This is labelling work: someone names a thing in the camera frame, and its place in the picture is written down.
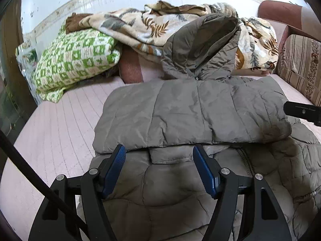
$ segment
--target beige fleece blanket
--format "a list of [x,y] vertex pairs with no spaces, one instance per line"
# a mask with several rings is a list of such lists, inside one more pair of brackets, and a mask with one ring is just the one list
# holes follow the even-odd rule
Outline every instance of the beige fleece blanket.
[[[79,22],[131,46],[145,58],[159,62],[167,39],[185,24],[210,13],[238,17],[231,5],[173,6],[164,1],[147,4],[144,11],[135,8],[90,15]],[[235,61],[236,69],[273,70],[277,59],[277,41],[273,27],[265,20],[252,17],[240,20],[241,37]]]

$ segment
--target mattress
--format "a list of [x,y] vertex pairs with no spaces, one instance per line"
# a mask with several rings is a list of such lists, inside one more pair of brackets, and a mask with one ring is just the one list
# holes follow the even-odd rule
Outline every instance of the mattress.
[[[271,76],[289,100],[312,104],[279,76]],[[68,91],[58,103],[45,101],[38,106],[14,145],[47,185],[59,174],[74,177],[88,170],[95,155],[94,128],[103,104],[115,88],[124,85],[121,78],[112,77],[103,83]],[[302,122],[321,142],[321,128]],[[43,198],[8,160],[0,183],[0,209],[23,241],[28,240]]]

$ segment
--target silver screw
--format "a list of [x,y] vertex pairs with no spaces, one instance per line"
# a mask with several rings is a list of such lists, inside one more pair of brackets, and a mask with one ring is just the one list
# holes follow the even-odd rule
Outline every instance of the silver screw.
[[96,169],[96,168],[92,168],[90,171],[89,171],[89,174],[90,175],[95,175],[95,174],[97,174],[98,173],[98,169]]
[[262,180],[263,176],[261,174],[255,174],[255,178],[258,180]]
[[222,168],[221,173],[224,175],[228,175],[230,173],[230,170],[228,168]]
[[64,175],[60,174],[56,177],[56,180],[61,181],[64,179],[64,177],[65,177]]

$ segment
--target blue rubber pad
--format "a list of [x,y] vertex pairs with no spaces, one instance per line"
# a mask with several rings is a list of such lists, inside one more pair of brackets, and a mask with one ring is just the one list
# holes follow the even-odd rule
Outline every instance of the blue rubber pad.
[[102,197],[105,199],[109,194],[111,194],[116,186],[119,174],[123,168],[126,159],[126,149],[122,146],[116,154],[110,169],[106,173],[105,186],[102,191]]
[[193,159],[206,192],[210,194],[212,198],[215,198],[217,195],[215,178],[196,146],[193,148]]

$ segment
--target black rod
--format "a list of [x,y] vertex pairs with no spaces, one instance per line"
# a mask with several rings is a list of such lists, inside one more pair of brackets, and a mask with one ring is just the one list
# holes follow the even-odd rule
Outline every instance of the black rod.
[[21,171],[21,173],[30,181],[30,183],[38,189],[50,202],[55,204],[66,216],[75,220],[79,228],[88,236],[87,224],[65,203],[59,198],[46,183],[38,176],[38,174],[30,167],[30,165],[21,156],[18,150],[10,143],[4,133],[0,130],[0,148],[7,154],[8,158]]

